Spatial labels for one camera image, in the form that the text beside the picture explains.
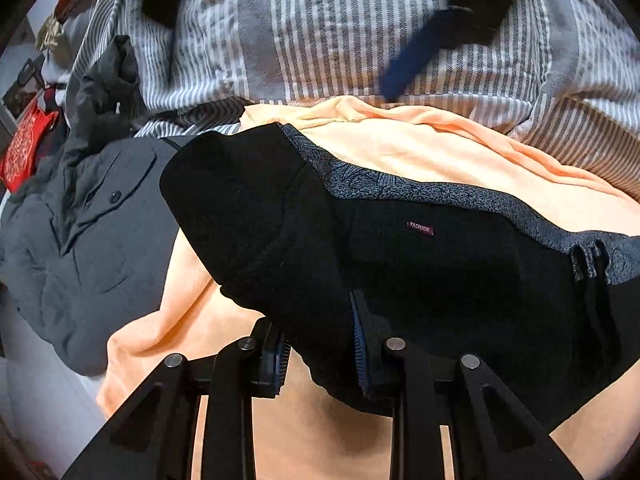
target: clothing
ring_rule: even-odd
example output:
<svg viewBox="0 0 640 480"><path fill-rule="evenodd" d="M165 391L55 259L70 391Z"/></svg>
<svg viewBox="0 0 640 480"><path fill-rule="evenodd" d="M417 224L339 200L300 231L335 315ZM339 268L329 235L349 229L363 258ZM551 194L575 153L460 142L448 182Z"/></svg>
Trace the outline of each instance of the clothing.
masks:
<svg viewBox="0 0 640 480"><path fill-rule="evenodd" d="M81 74L115 34L132 37L142 63L143 97L153 118L140 136L180 135L189 127L191 134L232 122L230 109L239 117L246 100L308 104L351 94L379 105L378 79L389 60L446 5L182 0L175 29L180 49L171 56L171 31L142 15L142 0L98 0L66 111L73 116ZM469 117L638 199L639 52L640 41L611 0L516 0L491 46L441 51L401 103ZM188 119L185 111L213 102L195 122L180 124Z"/></svg>
<svg viewBox="0 0 640 480"><path fill-rule="evenodd" d="M4 195L2 196L2 201L0 202L0 219L2 219L2 213L4 212L4 206L6 206L6 202L9 200L9 197L11 196L11 192L7 189L4 192Z"/></svg>
<svg viewBox="0 0 640 480"><path fill-rule="evenodd" d="M216 126L215 131L222 135L234 135L240 131L240 123L220 124Z"/></svg>
<svg viewBox="0 0 640 480"><path fill-rule="evenodd" d="M161 190L222 293L268 316L351 406L383 409L358 397L353 288L398 336L452 358L476 352L549 430L640 357L640 238L592 232L561 250L504 213L427 194L338 200L275 124L200 136Z"/></svg>
<svg viewBox="0 0 640 480"><path fill-rule="evenodd" d="M106 416L113 415L168 353L177 351L187 359L215 354L251 333L259 317L220 293L220 286L178 232L159 311L129 323L109 340L109 367L98 404ZM274 400L254 399L253 422L259 479L388 478L391 420L356 412L330 397L311 381L295 351L280 395ZM194 448L191 477L198 479L201 431Z"/></svg>
<svg viewBox="0 0 640 480"><path fill-rule="evenodd" d="M410 200L469 210L498 213L508 219L519 231L544 246L573 254L593 251L594 244L606 243L615 256L607 264L607 279L614 284L633 279L640 268L638 237L627 237L603 231L572 233L558 228L542 218L530 206L505 193L483 188L457 185L416 183L403 178L389 178L383 174L336 161L328 152L319 149L295 128L285 125L283 132L300 150L305 160L316 168L325 187L336 198L376 200ZM595 275L595 263L588 258L588 275Z"/></svg>
<svg viewBox="0 0 640 480"><path fill-rule="evenodd" d="M258 317L220 293L178 231L160 309L132 321L109 340L109 367L97 397L105 416L113 415L166 355L179 352L192 360L215 354L250 333ZM552 433L585 480L599 479L635 439L640 403L634 403L633 393L639 382L636 364ZM388 478L391 420L356 412L330 397L312 382L295 351L280 395L254 399L253 417L258 478ZM194 447L192 478L197 479L201 431Z"/></svg>
<svg viewBox="0 0 640 480"><path fill-rule="evenodd" d="M113 332L158 309L177 233L158 189L176 148L129 138L137 92L133 49L117 37L83 79L64 146L2 214L0 279L36 333L84 375L104 372Z"/></svg>
<svg viewBox="0 0 640 480"><path fill-rule="evenodd" d="M383 110L342 96L310 108L249 106L241 118L243 130L273 122L290 123L304 134L292 131L289 139L306 160L317 163L316 170L326 174L329 186L345 174L342 188L350 191L339 191L337 185L332 190L342 198L367 198L364 187L372 180L365 170L354 173L353 164L421 182L502 191L571 232L640 235L640 204L625 193L594 174L563 166L540 150L446 110L423 106ZM334 157L327 158L326 152ZM482 190L471 193L470 200L477 201ZM513 212L515 202L503 211Z"/></svg>
<svg viewBox="0 0 640 480"><path fill-rule="evenodd" d="M242 118L244 127L250 127L258 117L266 120L266 116L258 111L274 108L282 111L278 107L249 107ZM427 172L431 168L436 170L428 175L434 178L439 174L438 168L446 172L443 159L446 162L449 154L440 146L428 150L434 142L430 134L421 132L412 136L402 128L377 130L370 125L356 129L357 121L346 120L353 118L353 114L345 115L345 120L339 123L344 128L329 131L327 125L319 124L313 115L318 108L296 110L312 115L308 121L290 116L291 122L310 139L345 160L360 161L370 168L416 180L428 180ZM399 118L408 117L406 112L407 108L400 108L395 111L396 120L385 121L398 126ZM450 126L455 124L446 114L442 117L448 119ZM483 182L481 179L489 169L489 161L495 164L496 160L479 156L479 153L474 153L474 157L487 164L469 168L461 172L461 176ZM460 153L460 163L464 161L465 157ZM343 168L349 166L353 168L352 164L342 164ZM500 166L497 173L511 174L513 170ZM511 182L516 184L516 177ZM527 183L523 187L530 185L528 180L521 182ZM518 187L513 186L513 192L517 190ZM590 200L596 201L604 192L594 192ZM563 211L572 210L573 206L561 200L553 205L549 214L555 218L571 218ZM616 218L628 225L638 224L623 216L635 219L633 212L621 212ZM620 224L610 224L610 227L620 228ZM178 232L160 310L133 321L110 338L109 367L97 399L103 412L107 416L113 414L167 354L180 352L189 359L196 359L216 353L225 344L250 333L257 317L254 311L239 308L220 293L220 286L212 280L184 234ZM552 434L587 480L600 478L616 464L638 434L640 403L636 406L631 394L637 389L638 371L638 366L634 366ZM312 383L306 366L295 351L281 396L274 401L254 400L254 437L259 477L286 480L299 478L300 471L314 480L388 477L390 420L354 412L329 397L325 390ZM202 435L196 438L196 453L201 445Z"/></svg>

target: black metal bracket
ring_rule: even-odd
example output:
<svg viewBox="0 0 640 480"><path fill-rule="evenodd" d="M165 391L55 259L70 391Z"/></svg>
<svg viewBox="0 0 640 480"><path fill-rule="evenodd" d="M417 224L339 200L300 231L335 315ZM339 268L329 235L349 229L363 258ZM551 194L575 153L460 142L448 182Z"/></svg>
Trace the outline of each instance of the black metal bracket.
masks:
<svg viewBox="0 0 640 480"><path fill-rule="evenodd" d="M529 410L473 354L454 360L394 337L351 293L363 393L394 401L391 480L445 480L448 426L456 480L581 480Z"/></svg>
<svg viewBox="0 0 640 480"><path fill-rule="evenodd" d="M582 478L480 358L440 358L401 338L382 337L385 324L368 314L363 295L352 300L360 321L356 338L358 330L367 333L361 345L370 380L362 384L394 401L390 480L445 479L440 426L449 427L456 480ZM250 336L217 355L192 362L168 355L63 480L189 479L205 395L202 480L255 480L252 397L279 393L289 351L279 330L262 318Z"/></svg>
<svg viewBox="0 0 640 480"><path fill-rule="evenodd" d="M290 347L266 318L217 355L168 355L88 444L64 480L188 480L209 396L202 480L255 480L252 397L276 396Z"/></svg>

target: orange towel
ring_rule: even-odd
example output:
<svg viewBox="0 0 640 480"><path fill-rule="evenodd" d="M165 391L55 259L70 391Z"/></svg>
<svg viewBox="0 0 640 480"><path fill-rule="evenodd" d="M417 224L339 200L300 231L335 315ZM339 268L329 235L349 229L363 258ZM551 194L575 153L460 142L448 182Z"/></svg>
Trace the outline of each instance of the orange towel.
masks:
<svg viewBox="0 0 640 480"><path fill-rule="evenodd" d="M335 98L313 108L251 106L241 122L247 128L274 120L292 123L319 146L360 166L414 180L501 189L568 230L640 234L640 205L627 195L455 114L428 107L377 110ZM109 367L98 395L103 412L113 414L165 355L195 359L216 353L247 335L259 316L220 294L178 232L160 310L128 324L108 343ZM609 470L638 434L640 402L629 393L639 388L637 364L553 432L586 480ZM254 440L260 479L388 478L390 420L329 397L312 383L295 352L281 396L254 400ZM201 444L200 435L196 446ZM197 459L194 472L199 478Z"/></svg>

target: gray jacket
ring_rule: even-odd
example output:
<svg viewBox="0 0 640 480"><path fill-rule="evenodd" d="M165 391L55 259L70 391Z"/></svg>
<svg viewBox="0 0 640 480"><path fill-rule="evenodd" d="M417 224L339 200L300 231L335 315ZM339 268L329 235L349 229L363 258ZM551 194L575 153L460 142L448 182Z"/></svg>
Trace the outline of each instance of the gray jacket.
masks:
<svg viewBox="0 0 640 480"><path fill-rule="evenodd" d="M178 230L158 181L188 138L130 138L139 105L135 56L120 36L83 78L64 147L2 215L0 279L79 374L104 372L107 339L158 309Z"/></svg>

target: gray and white striped fabric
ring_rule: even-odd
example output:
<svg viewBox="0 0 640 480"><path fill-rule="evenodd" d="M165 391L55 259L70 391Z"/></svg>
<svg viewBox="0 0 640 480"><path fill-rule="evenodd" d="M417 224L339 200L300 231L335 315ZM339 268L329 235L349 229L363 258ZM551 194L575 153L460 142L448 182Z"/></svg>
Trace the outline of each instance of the gray and white striped fabric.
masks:
<svg viewBox="0 0 640 480"><path fill-rule="evenodd" d="M220 124L213 128L213 130L222 135L235 135L240 131L240 123Z"/></svg>
<svg viewBox="0 0 640 480"><path fill-rule="evenodd" d="M142 15L142 0L97 0L67 111L79 78L118 33L131 37L152 117L139 135L231 123L246 101L351 94L392 106L379 95L380 74L446 4L182 0L172 43L171 31ZM406 94L402 104L470 117L640 199L640 42L610 0L516 0L491 46L441 51Z"/></svg>

